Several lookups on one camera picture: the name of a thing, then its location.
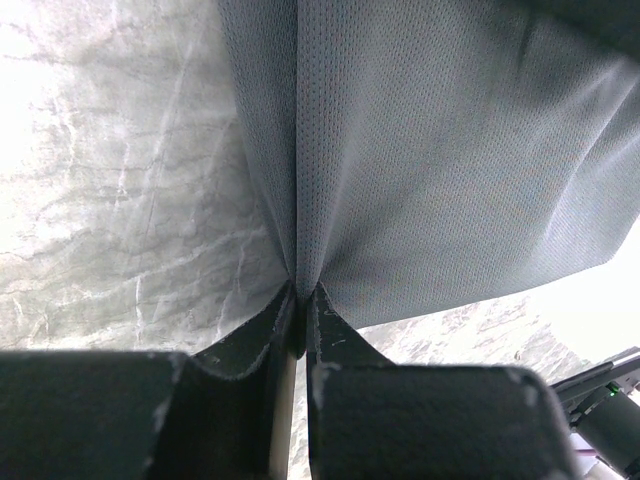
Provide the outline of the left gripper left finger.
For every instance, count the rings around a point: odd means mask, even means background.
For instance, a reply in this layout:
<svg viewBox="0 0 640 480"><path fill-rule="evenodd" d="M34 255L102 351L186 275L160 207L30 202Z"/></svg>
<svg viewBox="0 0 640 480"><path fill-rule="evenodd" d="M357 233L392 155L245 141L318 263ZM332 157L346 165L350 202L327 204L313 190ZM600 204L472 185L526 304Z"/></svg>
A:
<svg viewBox="0 0 640 480"><path fill-rule="evenodd" d="M205 350L3 351L5 479L283 479L295 295Z"/></svg>

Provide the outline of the dark grey t shirt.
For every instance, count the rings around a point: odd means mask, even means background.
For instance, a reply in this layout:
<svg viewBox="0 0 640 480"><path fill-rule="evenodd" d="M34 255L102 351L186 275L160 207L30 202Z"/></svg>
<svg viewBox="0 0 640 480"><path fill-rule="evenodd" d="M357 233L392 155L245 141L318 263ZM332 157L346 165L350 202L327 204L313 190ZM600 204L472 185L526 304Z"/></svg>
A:
<svg viewBox="0 0 640 480"><path fill-rule="evenodd" d="M635 1L223 1L301 301L363 327L610 260L639 214Z"/></svg>

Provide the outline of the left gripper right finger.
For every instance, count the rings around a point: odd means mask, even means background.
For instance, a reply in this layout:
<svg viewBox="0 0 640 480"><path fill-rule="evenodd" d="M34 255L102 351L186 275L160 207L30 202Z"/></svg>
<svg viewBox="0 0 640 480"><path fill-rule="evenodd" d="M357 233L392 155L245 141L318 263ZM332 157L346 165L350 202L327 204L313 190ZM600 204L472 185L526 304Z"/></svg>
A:
<svg viewBox="0 0 640 480"><path fill-rule="evenodd" d="M306 306L316 479L576 479L559 401L515 366L400 365L317 287Z"/></svg>

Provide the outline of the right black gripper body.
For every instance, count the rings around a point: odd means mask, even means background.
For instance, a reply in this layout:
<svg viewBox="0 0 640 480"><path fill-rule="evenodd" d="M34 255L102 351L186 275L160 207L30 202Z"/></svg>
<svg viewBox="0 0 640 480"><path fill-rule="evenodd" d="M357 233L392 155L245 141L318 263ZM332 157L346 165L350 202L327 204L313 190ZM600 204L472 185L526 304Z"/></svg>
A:
<svg viewBox="0 0 640 480"><path fill-rule="evenodd" d="M570 425L576 425L600 401L639 390L639 348L633 347L604 363L551 386Z"/></svg>

